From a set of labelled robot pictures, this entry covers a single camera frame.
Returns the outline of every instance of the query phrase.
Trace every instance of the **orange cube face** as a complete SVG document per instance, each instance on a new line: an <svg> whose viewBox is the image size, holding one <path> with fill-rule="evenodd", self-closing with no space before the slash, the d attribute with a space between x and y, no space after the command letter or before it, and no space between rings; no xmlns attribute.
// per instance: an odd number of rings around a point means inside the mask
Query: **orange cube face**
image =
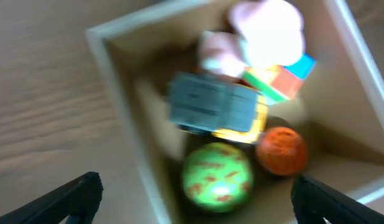
<svg viewBox="0 0 384 224"><path fill-rule="evenodd" d="M296 96L299 88L304 81L286 70L281 68L278 76L270 84L272 88L292 99Z"/></svg>

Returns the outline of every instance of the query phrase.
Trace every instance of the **toy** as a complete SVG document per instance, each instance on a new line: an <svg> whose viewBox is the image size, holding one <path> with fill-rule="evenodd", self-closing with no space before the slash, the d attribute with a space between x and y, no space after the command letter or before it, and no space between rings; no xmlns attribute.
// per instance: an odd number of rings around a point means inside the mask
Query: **toy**
<svg viewBox="0 0 384 224"><path fill-rule="evenodd" d="M302 137L289 128L270 129L257 145L261 165L276 175L293 175L305 168L308 152Z"/></svg>
<svg viewBox="0 0 384 224"><path fill-rule="evenodd" d="M248 68L243 80L259 89L269 99L268 104L272 105L293 99L315 64L313 58L304 54L291 66L274 65L261 71Z"/></svg>
<svg viewBox="0 0 384 224"><path fill-rule="evenodd" d="M171 83L170 119L185 131L252 144L268 108L257 91L213 77L180 72Z"/></svg>
<svg viewBox="0 0 384 224"><path fill-rule="evenodd" d="M239 80L247 67L238 46L238 36L226 32L204 31L199 59L203 70L231 82Z"/></svg>
<svg viewBox="0 0 384 224"><path fill-rule="evenodd" d="M193 152L182 170L186 196L211 212L228 212L241 205L252 185L253 174L244 153L220 142Z"/></svg>
<svg viewBox="0 0 384 224"><path fill-rule="evenodd" d="M292 65L305 51L302 15L286 1L239 2L229 20L243 37L240 47L245 60L257 70Z"/></svg>

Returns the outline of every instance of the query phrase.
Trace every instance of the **wooden surface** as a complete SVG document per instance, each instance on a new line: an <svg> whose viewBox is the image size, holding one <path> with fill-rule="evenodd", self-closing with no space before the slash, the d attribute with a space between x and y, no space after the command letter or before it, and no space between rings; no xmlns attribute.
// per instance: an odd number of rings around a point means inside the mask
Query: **wooden surface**
<svg viewBox="0 0 384 224"><path fill-rule="evenodd" d="M384 20L384 1L349 1L362 24ZM151 2L0 0L0 215L95 170L97 223L154 223L84 35Z"/></svg>

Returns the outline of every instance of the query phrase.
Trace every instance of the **pink plush toy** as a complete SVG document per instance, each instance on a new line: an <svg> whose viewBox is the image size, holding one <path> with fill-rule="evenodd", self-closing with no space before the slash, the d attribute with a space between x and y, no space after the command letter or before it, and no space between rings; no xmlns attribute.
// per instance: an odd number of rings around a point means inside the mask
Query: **pink plush toy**
<svg viewBox="0 0 384 224"><path fill-rule="evenodd" d="M203 32L198 52L200 67L221 79L237 82L247 66L238 42L235 34Z"/></svg>
<svg viewBox="0 0 384 224"><path fill-rule="evenodd" d="M292 65L305 51L304 20L286 1L239 2L230 11L229 20L242 36L245 60L255 69Z"/></svg>

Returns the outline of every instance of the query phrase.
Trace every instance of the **ball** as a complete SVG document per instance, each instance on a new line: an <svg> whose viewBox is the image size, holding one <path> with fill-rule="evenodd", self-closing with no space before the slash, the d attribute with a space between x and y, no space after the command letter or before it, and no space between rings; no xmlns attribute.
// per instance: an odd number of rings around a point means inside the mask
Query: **ball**
<svg viewBox="0 0 384 224"><path fill-rule="evenodd" d="M308 160L307 148L302 137L285 127L270 129L257 144L256 154L265 169L282 176L302 171Z"/></svg>
<svg viewBox="0 0 384 224"><path fill-rule="evenodd" d="M215 142L193 152L182 170L182 187L196 205L228 212L248 199L253 184L250 162L239 149Z"/></svg>

